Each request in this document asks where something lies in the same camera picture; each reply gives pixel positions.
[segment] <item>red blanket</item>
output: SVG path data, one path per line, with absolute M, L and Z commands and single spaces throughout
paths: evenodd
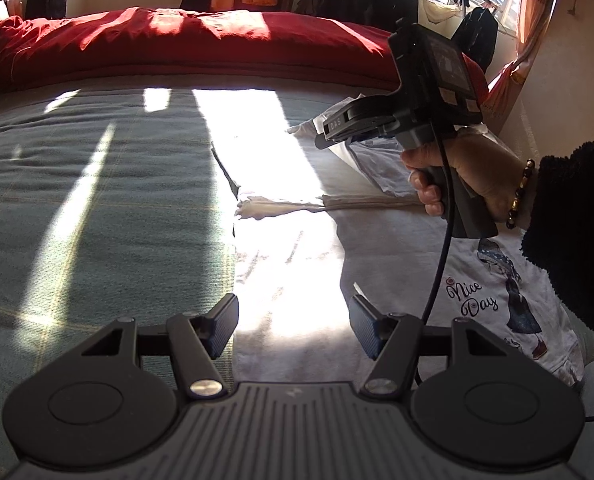
M 290 12 L 113 10 L 70 20 L 0 22 L 0 91 L 88 77 L 215 73 L 392 90 L 389 34 Z M 488 88 L 467 59 L 480 102 Z

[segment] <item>cartoon girl print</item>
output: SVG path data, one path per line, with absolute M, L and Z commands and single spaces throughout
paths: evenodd
M 518 282 L 521 282 L 522 278 L 514 268 L 514 263 L 502 252 L 498 244 L 487 238 L 482 238 L 479 241 L 477 258 L 488 266 L 489 272 L 506 278 L 508 310 L 510 312 L 510 319 L 506 326 L 516 334 L 534 334 L 537 338 L 537 345 L 532 350 L 532 358 L 539 359 L 548 351 L 548 348 L 539 336 L 541 326 L 530 311 L 526 298 L 519 292 Z

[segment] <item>sleeve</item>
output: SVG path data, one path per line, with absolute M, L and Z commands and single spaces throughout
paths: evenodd
M 594 330 L 594 142 L 539 165 L 528 261 L 548 271 L 559 299 Z

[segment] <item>beaded bracelet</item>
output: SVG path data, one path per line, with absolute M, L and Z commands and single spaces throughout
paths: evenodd
M 519 187 L 514 192 L 514 199 L 512 200 L 512 205 L 510 206 L 510 211 L 508 212 L 508 219 L 506 220 L 506 227 L 509 229 L 514 229 L 517 224 L 517 215 L 519 215 L 519 205 L 522 201 L 523 196 L 526 194 L 526 186 L 528 186 L 528 181 L 532 176 L 532 172 L 535 168 L 535 161 L 529 158 L 526 161 L 526 167 L 523 168 L 523 176 L 522 181 L 519 183 Z

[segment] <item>device screen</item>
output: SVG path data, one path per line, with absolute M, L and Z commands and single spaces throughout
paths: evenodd
M 459 58 L 461 52 L 435 38 L 428 38 L 428 41 L 442 81 L 470 93 L 468 72 L 464 70 L 463 59 Z

